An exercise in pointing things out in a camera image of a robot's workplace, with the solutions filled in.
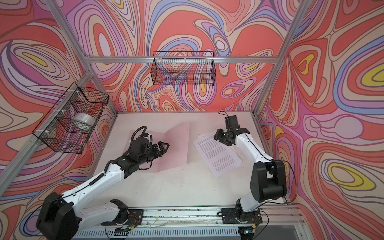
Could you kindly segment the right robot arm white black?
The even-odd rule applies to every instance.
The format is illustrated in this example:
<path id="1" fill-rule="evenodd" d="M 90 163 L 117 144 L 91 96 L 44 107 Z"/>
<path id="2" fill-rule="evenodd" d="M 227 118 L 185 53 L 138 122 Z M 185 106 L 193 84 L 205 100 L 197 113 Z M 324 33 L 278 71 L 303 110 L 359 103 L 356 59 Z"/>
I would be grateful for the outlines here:
<path id="1" fill-rule="evenodd" d="M 214 140 L 228 147 L 235 145 L 253 163 L 250 192 L 238 199 L 234 208 L 221 210 L 223 223 L 260 222 L 260 207 L 269 203 L 281 205 L 277 200 L 287 194 L 286 166 L 283 160 L 275 160 L 262 150 L 250 131 L 240 126 L 237 116 L 219 113 L 225 115 L 226 128 L 218 129 Z"/>

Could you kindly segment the pink file folder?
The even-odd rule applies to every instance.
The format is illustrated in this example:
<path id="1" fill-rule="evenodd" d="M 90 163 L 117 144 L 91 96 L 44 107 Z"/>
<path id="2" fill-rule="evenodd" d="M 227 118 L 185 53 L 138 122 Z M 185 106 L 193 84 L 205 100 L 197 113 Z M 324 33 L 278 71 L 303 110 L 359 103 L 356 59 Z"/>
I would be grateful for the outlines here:
<path id="1" fill-rule="evenodd" d="M 141 165 L 138 170 L 147 171 L 149 173 L 158 173 L 177 167 L 182 167 L 187 163 L 189 131 L 190 124 L 188 123 L 174 127 L 165 133 L 149 132 L 147 131 L 147 126 L 141 126 L 137 130 L 131 131 L 131 137 L 127 142 L 126 147 L 129 148 L 131 140 L 135 140 L 136 138 L 140 137 L 142 133 L 151 134 L 153 137 L 153 145 L 157 144 L 158 142 L 164 142 L 168 143 L 170 146 L 168 151 L 162 157 L 155 158 L 152 161 L 151 168 L 149 168 L 150 163 L 147 163 Z"/>

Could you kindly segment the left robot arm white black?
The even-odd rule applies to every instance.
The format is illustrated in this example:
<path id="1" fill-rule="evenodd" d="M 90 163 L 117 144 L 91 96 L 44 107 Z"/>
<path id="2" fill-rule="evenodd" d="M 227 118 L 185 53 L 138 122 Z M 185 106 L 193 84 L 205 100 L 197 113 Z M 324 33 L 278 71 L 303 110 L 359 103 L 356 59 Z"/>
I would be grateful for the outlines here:
<path id="1" fill-rule="evenodd" d="M 131 139 L 128 150 L 117 159 L 108 161 L 97 176 L 62 194 L 49 194 L 41 206 L 36 228 L 48 240 L 70 240 L 77 232 L 102 223 L 125 225 L 130 212 L 122 201 L 112 199 L 91 208 L 87 208 L 87 204 L 139 171 L 141 165 L 162 157 L 169 146 L 164 142 L 152 143 L 148 134 Z"/>

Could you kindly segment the printed english text sheet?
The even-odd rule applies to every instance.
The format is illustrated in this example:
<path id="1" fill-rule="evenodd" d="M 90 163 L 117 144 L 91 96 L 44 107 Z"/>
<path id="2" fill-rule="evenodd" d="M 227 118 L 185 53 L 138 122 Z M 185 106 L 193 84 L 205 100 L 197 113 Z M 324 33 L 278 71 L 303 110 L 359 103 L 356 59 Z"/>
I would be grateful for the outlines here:
<path id="1" fill-rule="evenodd" d="M 228 147 L 214 139 L 215 133 L 198 135 L 193 140 L 195 148 L 215 178 L 240 167 L 242 160 L 233 147 Z"/>

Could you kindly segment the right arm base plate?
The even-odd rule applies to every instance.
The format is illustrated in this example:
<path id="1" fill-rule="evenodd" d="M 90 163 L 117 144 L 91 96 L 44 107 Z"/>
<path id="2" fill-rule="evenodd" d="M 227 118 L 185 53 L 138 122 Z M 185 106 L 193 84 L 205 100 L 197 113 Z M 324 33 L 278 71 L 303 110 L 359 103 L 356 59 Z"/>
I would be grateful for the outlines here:
<path id="1" fill-rule="evenodd" d="M 263 222 L 260 212 L 245 213 L 237 208 L 221 208 L 217 216 L 222 218 L 223 224 L 252 224 L 258 226 Z"/>

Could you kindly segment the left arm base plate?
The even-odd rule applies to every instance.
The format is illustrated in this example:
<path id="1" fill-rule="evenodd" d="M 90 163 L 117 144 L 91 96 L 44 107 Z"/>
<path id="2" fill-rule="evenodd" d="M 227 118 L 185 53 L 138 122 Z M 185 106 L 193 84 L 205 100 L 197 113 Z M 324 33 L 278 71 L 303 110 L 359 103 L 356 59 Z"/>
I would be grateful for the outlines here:
<path id="1" fill-rule="evenodd" d="M 115 220 L 111 222 L 103 222 L 101 225 L 137 227 L 142 224 L 143 214 L 143 209 L 128 209 L 125 212 L 118 213 Z"/>

